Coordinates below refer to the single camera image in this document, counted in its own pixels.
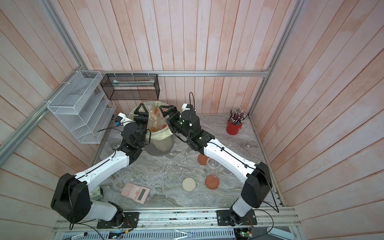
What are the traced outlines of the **brown jar lid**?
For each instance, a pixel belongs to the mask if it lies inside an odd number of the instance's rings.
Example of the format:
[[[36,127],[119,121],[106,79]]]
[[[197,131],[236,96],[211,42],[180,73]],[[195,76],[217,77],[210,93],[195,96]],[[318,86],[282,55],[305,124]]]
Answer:
[[[202,165],[202,166],[206,166],[208,159],[209,159],[209,157],[207,157],[205,155],[202,155],[202,154],[199,154],[199,156],[198,156],[198,163],[200,165]]]
[[[208,175],[205,179],[205,185],[208,189],[215,190],[218,188],[220,180],[215,175]]]

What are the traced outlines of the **cream jar lid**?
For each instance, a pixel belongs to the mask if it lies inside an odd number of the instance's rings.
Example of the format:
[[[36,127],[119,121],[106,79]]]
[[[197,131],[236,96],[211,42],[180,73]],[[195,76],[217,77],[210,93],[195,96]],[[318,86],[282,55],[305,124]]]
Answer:
[[[196,181],[193,178],[185,178],[182,182],[182,188],[187,192],[194,191],[196,186]]]

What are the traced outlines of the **oatmeal jar with brown lid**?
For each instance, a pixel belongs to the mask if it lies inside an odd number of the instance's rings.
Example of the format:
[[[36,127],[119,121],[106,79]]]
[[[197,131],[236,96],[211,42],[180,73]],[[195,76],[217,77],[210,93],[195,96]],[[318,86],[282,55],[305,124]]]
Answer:
[[[207,167],[210,170],[215,171],[215,170],[218,170],[221,167],[221,164],[219,162],[217,162],[216,160],[212,159],[212,158],[208,158],[207,159]]]

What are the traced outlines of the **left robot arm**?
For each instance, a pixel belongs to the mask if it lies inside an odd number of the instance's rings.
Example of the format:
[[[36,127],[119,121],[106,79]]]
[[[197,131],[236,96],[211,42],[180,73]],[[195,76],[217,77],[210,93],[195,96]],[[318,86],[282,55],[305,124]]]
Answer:
[[[133,119],[125,114],[117,116],[118,125],[124,129],[121,145],[109,157],[75,175],[64,174],[59,178],[51,202],[51,208],[71,224],[81,221],[101,220],[112,228],[124,223],[123,209],[112,202],[103,203],[91,199],[91,192],[117,171],[131,165],[146,145],[149,112],[144,104],[134,111]]]

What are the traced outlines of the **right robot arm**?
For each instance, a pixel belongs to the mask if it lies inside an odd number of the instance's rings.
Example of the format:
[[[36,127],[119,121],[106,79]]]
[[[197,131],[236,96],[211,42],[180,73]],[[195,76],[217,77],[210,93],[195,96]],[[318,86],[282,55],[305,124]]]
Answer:
[[[236,226],[246,220],[252,209],[258,209],[272,191],[272,179],[268,165],[258,164],[242,158],[225,147],[212,134],[202,129],[200,119],[191,104],[184,104],[179,112],[175,106],[160,106],[163,117],[173,134],[186,139],[192,150],[220,163],[231,171],[243,184],[241,195],[222,217],[228,225]]]

